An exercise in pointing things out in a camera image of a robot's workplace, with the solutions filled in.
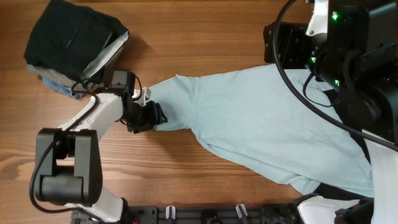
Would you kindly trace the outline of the light blue t-shirt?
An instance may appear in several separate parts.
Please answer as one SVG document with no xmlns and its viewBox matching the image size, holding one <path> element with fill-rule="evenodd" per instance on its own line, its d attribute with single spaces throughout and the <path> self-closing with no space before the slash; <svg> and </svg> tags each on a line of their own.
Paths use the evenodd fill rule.
<svg viewBox="0 0 398 224">
<path fill-rule="evenodd" d="M 275 65 L 176 75 L 150 91 L 168 119 L 157 130 L 190 129 L 206 150 L 301 194 L 320 185 L 313 178 L 317 115 L 294 97 Z"/>
</svg>

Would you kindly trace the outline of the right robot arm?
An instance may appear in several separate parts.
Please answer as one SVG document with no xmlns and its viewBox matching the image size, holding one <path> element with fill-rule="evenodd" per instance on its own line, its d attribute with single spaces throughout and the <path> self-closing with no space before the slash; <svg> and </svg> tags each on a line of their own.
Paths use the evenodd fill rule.
<svg viewBox="0 0 398 224">
<path fill-rule="evenodd" d="M 288 89 L 308 109 L 365 140 L 374 197 L 358 202 L 327 200 L 315 194 L 290 205 L 295 223 L 397 222 L 397 40 L 395 0 L 314 1 L 308 24 L 284 22 L 289 6 L 263 31 L 264 60 L 274 63 Z M 351 128 L 321 111 L 305 90 L 295 90 L 286 70 L 306 68 L 329 84 L 335 104 L 346 105 Z"/>
</svg>

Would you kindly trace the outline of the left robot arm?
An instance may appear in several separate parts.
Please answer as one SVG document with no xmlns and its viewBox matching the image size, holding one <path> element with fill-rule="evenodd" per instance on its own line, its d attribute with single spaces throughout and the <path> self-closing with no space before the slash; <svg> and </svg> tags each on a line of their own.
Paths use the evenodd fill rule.
<svg viewBox="0 0 398 224">
<path fill-rule="evenodd" d="M 75 212 L 93 223 L 137 223 L 126 199 L 103 185 L 99 141 L 117 122 L 138 134 L 168 119 L 130 71 L 114 71 L 89 95 L 90 102 L 69 122 L 38 132 L 30 202 L 41 212 Z"/>
</svg>

